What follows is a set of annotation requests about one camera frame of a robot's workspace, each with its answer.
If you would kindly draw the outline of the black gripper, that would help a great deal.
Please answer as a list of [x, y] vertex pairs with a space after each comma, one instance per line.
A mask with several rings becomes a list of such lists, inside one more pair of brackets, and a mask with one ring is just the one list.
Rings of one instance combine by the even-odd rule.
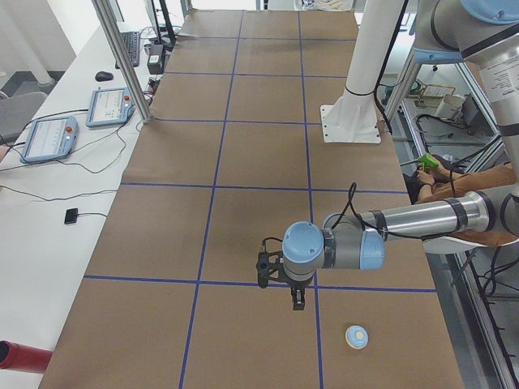
[[305, 309], [305, 288], [311, 284], [314, 274], [314, 272], [303, 276], [286, 274], [286, 283], [291, 287], [293, 310]]

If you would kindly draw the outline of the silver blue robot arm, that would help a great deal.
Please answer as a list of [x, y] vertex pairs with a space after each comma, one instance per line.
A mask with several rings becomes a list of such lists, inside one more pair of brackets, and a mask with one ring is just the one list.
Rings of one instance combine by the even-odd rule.
[[[389, 34], [405, 9], [401, 1], [365, 5], [343, 95], [321, 109], [324, 140], [371, 143], [371, 107]], [[518, 4], [515, 1], [421, 1], [415, 19], [414, 60], [420, 64], [471, 62], [483, 82], [508, 158], [518, 161]], [[258, 282], [290, 286], [296, 310], [319, 268], [377, 269], [392, 237], [425, 238], [471, 229], [518, 231], [518, 187], [471, 191], [459, 198], [357, 214], [352, 207], [329, 216], [322, 227], [292, 224], [280, 258], [258, 263]]]

